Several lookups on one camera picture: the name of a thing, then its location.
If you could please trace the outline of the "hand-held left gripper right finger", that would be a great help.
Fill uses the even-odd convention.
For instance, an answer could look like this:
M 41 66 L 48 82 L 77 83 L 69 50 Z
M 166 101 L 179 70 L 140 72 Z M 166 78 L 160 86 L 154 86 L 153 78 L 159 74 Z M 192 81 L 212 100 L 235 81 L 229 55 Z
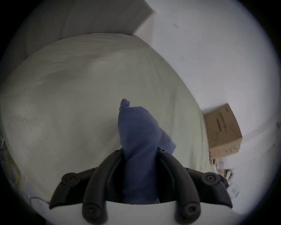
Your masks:
M 214 172 L 185 168 L 161 148 L 157 149 L 156 170 L 158 200 L 177 202 L 175 220 L 180 224 L 195 222 L 201 214 L 202 202 L 233 207 L 223 177 Z

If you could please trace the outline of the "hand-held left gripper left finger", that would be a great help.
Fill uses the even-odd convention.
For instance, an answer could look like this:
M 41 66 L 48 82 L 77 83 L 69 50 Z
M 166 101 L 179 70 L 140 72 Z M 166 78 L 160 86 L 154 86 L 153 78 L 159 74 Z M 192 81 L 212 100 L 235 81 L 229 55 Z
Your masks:
M 106 222 L 106 201 L 122 201 L 124 165 L 124 150 L 121 148 L 98 167 L 64 174 L 52 195 L 49 209 L 82 203 L 82 216 L 87 222 Z

